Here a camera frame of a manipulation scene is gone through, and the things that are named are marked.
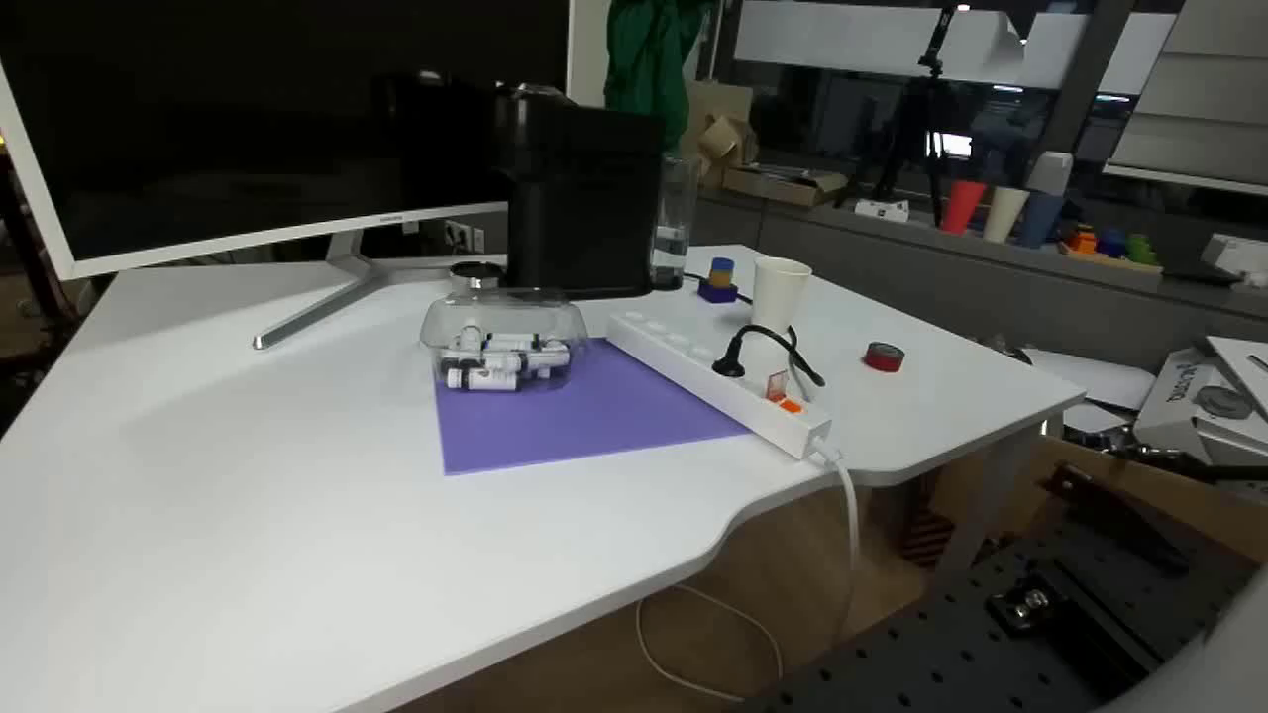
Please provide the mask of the white power strip adapter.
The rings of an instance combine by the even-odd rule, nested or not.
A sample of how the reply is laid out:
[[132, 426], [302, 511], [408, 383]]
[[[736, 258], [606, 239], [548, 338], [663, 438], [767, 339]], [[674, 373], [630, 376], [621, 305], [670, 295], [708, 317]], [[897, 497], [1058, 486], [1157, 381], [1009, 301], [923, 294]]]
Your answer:
[[736, 331], [721, 311], [618, 311], [606, 322], [606, 339], [726, 412], [778, 451], [810, 460], [831, 416], [795, 397], [767, 398], [758, 373], [721, 376], [719, 361]]

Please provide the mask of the purple paper mat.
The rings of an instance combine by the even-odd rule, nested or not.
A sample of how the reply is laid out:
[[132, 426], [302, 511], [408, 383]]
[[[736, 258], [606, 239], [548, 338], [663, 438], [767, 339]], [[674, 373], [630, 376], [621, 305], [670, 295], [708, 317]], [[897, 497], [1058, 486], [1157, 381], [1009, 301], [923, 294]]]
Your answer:
[[736, 419], [612, 339], [583, 343], [573, 373], [544, 389], [439, 389], [436, 416], [446, 475], [742, 435]]

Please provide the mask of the blue orange small toy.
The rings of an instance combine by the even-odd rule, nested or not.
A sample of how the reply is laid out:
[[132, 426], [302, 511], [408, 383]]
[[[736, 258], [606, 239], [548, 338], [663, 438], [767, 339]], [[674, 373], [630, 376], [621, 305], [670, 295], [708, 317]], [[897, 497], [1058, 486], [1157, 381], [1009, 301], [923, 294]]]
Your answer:
[[713, 301], [713, 305], [726, 305], [726, 301], [736, 295], [732, 260], [730, 258], [713, 258], [708, 260], [708, 272], [701, 278], [696, 295]]

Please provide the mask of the white paper cup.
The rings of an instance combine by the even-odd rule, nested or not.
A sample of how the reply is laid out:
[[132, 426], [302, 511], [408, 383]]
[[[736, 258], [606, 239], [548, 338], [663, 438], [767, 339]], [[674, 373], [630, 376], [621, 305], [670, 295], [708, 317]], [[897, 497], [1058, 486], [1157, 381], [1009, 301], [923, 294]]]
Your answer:
[[766, 330], [785, 330], [791, 322], [795, 295], [812, 282], [812, 270], [791, 258], [754, 260], [754, 322]]

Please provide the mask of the clear water tank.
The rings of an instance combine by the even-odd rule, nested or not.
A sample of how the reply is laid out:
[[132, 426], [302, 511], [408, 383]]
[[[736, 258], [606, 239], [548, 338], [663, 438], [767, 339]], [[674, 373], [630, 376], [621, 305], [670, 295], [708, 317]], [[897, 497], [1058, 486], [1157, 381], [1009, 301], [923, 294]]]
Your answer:
[[695, 166], [678, 153], [663, 159], [663, 202], [650, 270], [663, 283], [687, 272], [687, 254], [695, 243], [696, 178]]

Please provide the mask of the red tape roll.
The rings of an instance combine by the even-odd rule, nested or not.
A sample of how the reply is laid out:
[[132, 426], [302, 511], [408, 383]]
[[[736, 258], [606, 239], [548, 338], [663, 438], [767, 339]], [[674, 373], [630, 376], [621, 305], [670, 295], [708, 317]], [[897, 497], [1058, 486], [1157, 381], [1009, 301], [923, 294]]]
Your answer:
[[866, 339], [863, 365], [877, 373], [901, 373], [902, 367], [902, 348], [889, 339]]

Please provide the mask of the green hanging cloth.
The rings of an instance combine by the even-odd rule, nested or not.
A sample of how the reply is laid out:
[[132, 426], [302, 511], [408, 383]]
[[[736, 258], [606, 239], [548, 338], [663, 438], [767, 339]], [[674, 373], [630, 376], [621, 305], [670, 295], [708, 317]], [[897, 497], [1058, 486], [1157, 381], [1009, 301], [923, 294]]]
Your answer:
[[687, 60], [708, 15], [713, 0], [612, 0], [606, 10], [604, 99], [612, 109], [653, 120], [666, 149], [687, 133]]

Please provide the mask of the red cup on shelf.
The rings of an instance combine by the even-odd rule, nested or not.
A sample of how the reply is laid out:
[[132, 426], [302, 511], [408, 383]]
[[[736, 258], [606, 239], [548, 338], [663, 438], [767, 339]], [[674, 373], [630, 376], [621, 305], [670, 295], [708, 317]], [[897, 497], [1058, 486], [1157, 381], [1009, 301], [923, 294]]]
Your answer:
[[981, 195], [987, 195], [981, 183], [975, 183], [975, 178], [955, 178], [955, 183], [952, 183], [952, 195], [947, 195], [947, 202], [944, 202], [938, 229], [952, 235], [952, 239], [959, 239], [959, 235], [971, 224]]

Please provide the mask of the white cup on shelf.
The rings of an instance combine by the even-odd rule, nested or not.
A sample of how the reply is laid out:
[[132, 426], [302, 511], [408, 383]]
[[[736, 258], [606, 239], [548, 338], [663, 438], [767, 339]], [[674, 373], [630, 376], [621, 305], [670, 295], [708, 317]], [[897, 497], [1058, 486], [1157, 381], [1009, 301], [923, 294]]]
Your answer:
[[987, 243], [1006, 243], [1013, 220], [1017, 220], [1017, 215], [1021, 215], [1021, 204], [1028, 204], [1028, 191], [996, 184], [991, 191], [991, 210], [987, 210], [987, 220], [981, 220], [981, 239]]

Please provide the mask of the blue cup on shelf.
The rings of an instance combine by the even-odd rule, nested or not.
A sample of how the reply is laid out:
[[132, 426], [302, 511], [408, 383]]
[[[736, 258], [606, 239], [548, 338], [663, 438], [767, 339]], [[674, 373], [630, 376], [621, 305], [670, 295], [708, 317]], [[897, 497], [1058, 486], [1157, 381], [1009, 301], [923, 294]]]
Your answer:
[[1073, 153], [1070, 149], [1047, 149], [1028, 178], [1028, 204], [1013, 229], [1017, 247], [1041, 247], [1066, 204], [1066, 184], [1073, 174]]

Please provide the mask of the black perforated breadboard base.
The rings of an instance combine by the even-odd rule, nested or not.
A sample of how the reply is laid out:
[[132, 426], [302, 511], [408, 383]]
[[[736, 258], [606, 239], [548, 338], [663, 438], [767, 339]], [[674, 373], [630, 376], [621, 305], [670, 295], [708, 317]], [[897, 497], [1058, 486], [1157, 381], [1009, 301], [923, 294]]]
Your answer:
[[1253, 559], [1058, 466], [1058, 521], [748, 698], [742, 713], [1094, 713], [1253, 581]]

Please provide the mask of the white framed monitor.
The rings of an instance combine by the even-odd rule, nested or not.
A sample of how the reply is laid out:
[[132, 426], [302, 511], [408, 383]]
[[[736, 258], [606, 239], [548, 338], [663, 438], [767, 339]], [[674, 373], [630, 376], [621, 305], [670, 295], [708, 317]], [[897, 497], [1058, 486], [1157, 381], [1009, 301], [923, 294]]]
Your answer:
[[497, 93], [569, 0], [0, 0], [4, 149], [62, 282], [507, 204]]

